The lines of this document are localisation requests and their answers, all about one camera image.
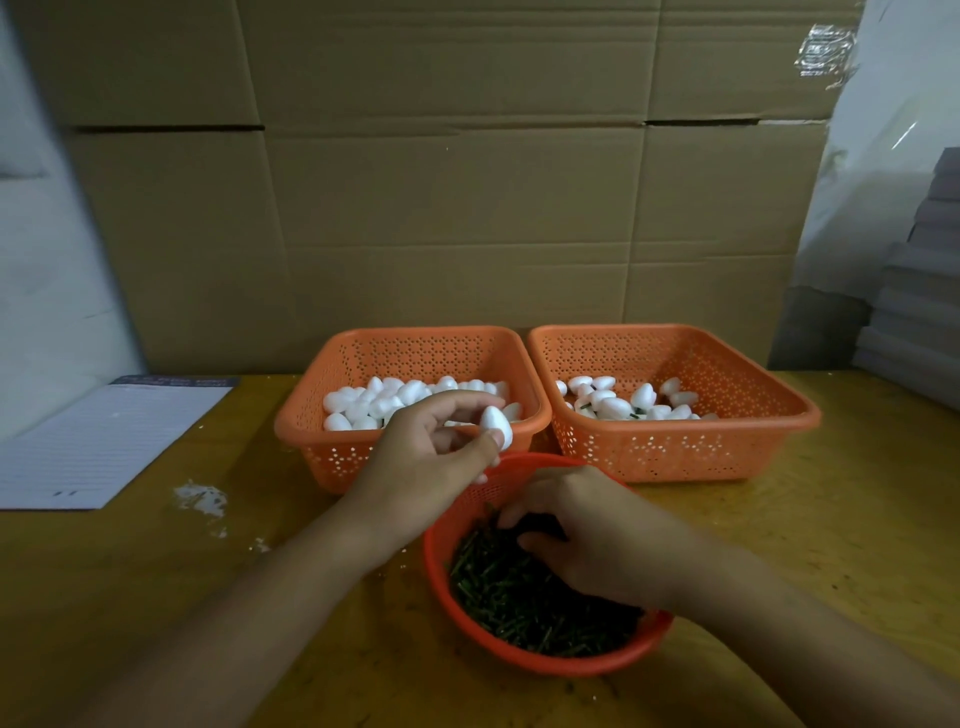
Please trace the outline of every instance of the white paint stain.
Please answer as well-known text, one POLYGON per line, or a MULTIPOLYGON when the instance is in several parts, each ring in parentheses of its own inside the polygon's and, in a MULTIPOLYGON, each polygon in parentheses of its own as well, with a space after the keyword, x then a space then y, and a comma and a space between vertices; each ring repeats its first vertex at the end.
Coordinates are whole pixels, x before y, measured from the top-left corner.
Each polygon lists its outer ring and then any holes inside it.
POLYGON ((180 509, 192 508, 215 519, 224 516, 224 507, 227 505, 227 494, 222 490, 212 485, 198 485, 193 480, 187 480, 179 488, 174 488, 174 498, 180 509))

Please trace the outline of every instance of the forearm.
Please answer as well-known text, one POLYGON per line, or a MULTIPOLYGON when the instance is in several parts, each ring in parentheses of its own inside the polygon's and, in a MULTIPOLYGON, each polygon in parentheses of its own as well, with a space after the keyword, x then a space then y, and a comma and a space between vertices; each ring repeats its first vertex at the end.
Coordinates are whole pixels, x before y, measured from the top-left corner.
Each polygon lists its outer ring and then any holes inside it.
POLYGON ((746 662, 809 726, 944 726, 960 720, 952 681, 723 548, 691 617, 746 662))
POLYGON ((330 612, 375 566, 334 507, 207 603, 71 725, 241 725, 330 612))

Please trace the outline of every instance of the basket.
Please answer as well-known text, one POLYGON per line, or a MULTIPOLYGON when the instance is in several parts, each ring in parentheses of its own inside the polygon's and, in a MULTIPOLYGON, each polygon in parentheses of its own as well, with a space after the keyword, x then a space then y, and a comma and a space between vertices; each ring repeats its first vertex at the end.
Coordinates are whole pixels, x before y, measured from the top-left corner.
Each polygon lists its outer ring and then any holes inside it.
POLYGON ((582 462, 561 455, 522 452, 505 455, 487 471, 487 482, 467 488, 423 534, 423 561, 427 578, 444 610, 464 633, 497 657, 545 675, 586 677, 612 672, 635 662, 660 644, 673 615, 651 610, 637 625, 631 640, 614 652, 595 657, 548 657, 528 652, 494 637, 474 622, 450 593, 447 566, 457 544, 477 519, 488 516, 488 504, 500 508, 513 500, 537 468, 576 467, 582 462))
POLYGON ((746 356, 699 328, 674 324, 548 326, 529 348, 553 408, 565 455, 628 482, 735 480, 763 471, 791 432, 820 423, 820 410, 746 356), (693 410, 720 420, 605 422, 569 409, 555 385, 611 375, 628 400, 649 381, 678 376, 700 395, 693 410))
MULTIPOLYGON (((435 382, 507 381, 510 399, 523 408, 513 423, 511 451, 527 450, 550 424, 550 405, 520 337, 501 327, 358 328, 326 342, 276 415, 274 432, 300 448, 317 482, 335 494, 347 491, 383 430, 327 432, 324 396, 343 386, 366 386, 372 376, 435 382)), ((477 425, 458 427, 478 431, 477 425)))

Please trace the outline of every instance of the yellow table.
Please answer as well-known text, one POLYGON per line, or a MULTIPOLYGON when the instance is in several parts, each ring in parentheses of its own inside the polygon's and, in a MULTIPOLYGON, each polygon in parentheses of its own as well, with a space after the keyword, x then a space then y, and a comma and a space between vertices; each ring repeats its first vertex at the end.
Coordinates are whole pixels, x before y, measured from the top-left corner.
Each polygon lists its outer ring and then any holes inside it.
MULTIPOLYGON (((783 378, 824 411, 743 483, 644 486, 686 519, 960 676, 960 417, 862 373, 783 378)), ((267 547, 323 512, 273 435, 296 379, 249 376, 101 511, 0 513, 0 725, 56 712, 267 547), (211 485, 222 518, 180 509, 211 485)), ((678 622, 614 675, 538 677, 468 642, 441 611, 420 546, 363 580, 253 726, 796 725, 718 641, 678 622)))

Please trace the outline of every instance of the hand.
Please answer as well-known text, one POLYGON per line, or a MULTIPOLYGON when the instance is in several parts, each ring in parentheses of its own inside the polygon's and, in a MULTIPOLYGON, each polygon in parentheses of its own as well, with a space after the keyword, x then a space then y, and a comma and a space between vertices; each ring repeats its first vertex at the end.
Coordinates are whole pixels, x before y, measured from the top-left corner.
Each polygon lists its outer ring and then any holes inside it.
POLYGON ((470 483, 486 482, 483 471, 499 461, 499 430, 471 440, 444 423, 477 423, 484 409, 504 404, 485 392, 453 390, 393 416, 367 465, 336 506, 370 528, 377 564, 417 538, 470 483))
POLYGON ((522 548, 578 592, 638 607, 684 613, 717 548, 591 467, 537 471, 498 525, 512 528, 527 513, 553 514, 569 541, 530 531, 517 539, 522 548))

